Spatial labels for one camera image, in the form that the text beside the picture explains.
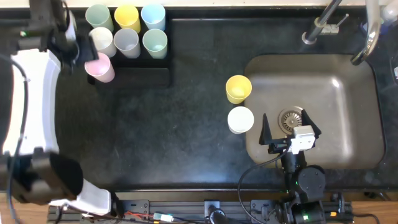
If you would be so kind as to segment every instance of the faucet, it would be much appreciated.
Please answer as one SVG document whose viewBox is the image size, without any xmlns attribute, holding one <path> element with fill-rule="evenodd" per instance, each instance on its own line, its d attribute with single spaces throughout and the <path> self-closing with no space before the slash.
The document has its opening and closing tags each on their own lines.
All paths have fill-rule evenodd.
<svg viewBox="0 0 398 224">
<path fill-rule="evenodd" d="M 309 32 L 304 32 L 302 35 L 302 40 L 306 44 L 314 44 L 317 41 L 317 36 L 323 34 L 324 29 L 327 28 L 327 21 L 333 12 L 337 9 L 338 5 L 342 0 L 332 0 L 331 3 L 323 11 L 322 15 L 314 20 L 314 23 Z M 373 51 L 377 44 L 377 40 L 380 34 L 381 18 L 380 18 L 380 8 L 378 0 L 365 0 L 366 3 L 366 14 L 368 16 L 368 34 L 366 37 L 365 46 L 356 55 L 351 58 L 351 63 L 353 65 L 359 65 L 362 63 Z M 340 21 L 337 26 L 332 27 L 335 32 L 330 32 L 331 34 L 338 33 L 338 26 L 343 21 Z"/>
</svg>

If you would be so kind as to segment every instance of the cup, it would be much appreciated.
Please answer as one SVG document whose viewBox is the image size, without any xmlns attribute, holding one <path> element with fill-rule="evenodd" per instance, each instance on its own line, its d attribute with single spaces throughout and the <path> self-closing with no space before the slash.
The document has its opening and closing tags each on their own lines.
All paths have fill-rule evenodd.
<svg viewBox="0 0 398 224">
<path fill-rule="evenodd" d="M 248 108 L 237 106 L 228 114 L 228 127 L 234 134 L 249 131 L 254 124 L 254 115 Z"/>
<path fill-rule="evenodd" d="M 98 52 L 98 57 L 98 60 L 85 63 L 86 72 L 103 83 L 112 81 L 114 70 L 109 57 L 101 52 Z"/>
<path fill-rule="evenodd" d="M 113 57 L 116 54 L 116 47 L 113 43 L 113 35 L 110 30 L 105 27 L 94 28 L 88 34 L 93 38 L 95 48 L 98 52 L 106 54 L 108 57 Z"/>
<path fill-rule="evenodd" d="M 113 42 L 127 58 L 138 58 L 141 53 L 138 34 L 133 29 L 126 28 L 117 31 Z"/>
<path fill-rule="evenodd" d="M 138 34 L 141 31 L 138 10 L 131 4 L 119 6 L 114 12 L 114 19 L 122 28 L 133 29 Z"/>
<path fill-rule="evenodd" d="M 105 27 L 113 32 L 113 22 L 108 7 L 95 4 L 86 11 L 86 20 L 94 28 Z"/>
<path fill-rule="evenodd" d="M 226 82 L 226 96 L 229 102 L 239 104 L 251 93 L 251 82 L 243 75 L 234 75 Z"/>
<path fill-rule="evenodd" d="M 160 29 L 164 31 L 166 28 L 166 10 L 161 4 L 149 4 L 141 10 L 142 20 L 148 29 Z"/>
<path fill-rule="evenodd" d="M 142 43 L 154 59 L 163 59 L 167 55 L 167 35 L 160 29 L 148 30 L 143 38 Z"/>
</svg>

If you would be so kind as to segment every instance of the wooden floor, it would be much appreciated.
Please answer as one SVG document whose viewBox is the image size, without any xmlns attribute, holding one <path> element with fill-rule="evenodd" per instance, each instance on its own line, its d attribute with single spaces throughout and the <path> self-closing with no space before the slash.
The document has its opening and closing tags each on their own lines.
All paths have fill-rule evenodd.
<svg viewBox="0 0 398 224">
<path fill-rule="evenodd" d="M 354 213 L 372 213 L 383 224 L 398 224 L 398 202 L 353 202 Z M 48 206 L 15 203 L 23 224 L 45 224 Z M 14 224 L 4 194 L 0 194 L 1 224 Z M 376 223 L 373 218 L 356 218 L 355 224 Z"/>
</svg>

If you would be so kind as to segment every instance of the sink basin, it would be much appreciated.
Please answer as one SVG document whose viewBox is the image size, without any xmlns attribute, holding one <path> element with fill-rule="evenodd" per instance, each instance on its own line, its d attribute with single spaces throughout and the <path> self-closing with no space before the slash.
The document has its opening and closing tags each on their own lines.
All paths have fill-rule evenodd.
<svg viewBox="0 0 398 224">
<path fill-rule="evenodd" d="M 256 163 L 276 155 L 259 145 L 262 115 L 272 137 L 284 138 L 301 125 L 305 109 L 322 134 L 305 152 L 307 163 L 326 169 L 370 169 L 384 155 L 376 84 L 366 63 L 354 66 L 350 55 L 262 55 L 244 74 L 252 83 L 245 106 L 254 114 L 246 149 Z"/>
</svg>

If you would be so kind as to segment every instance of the drain strainer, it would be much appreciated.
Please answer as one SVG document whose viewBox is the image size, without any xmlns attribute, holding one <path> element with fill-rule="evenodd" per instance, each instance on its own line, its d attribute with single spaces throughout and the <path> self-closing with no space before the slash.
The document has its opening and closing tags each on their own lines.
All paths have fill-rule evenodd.
<svg viewBox="0 0 398 224">
<path fill-rule="evenodd" d="M 291 106 L 282 110 L 279 114 L 278 123 L 281 130 L 286 134 L 292 134 L 293 128 L 302 126 L 301 111 L 298 106 Z"/>
</svg>

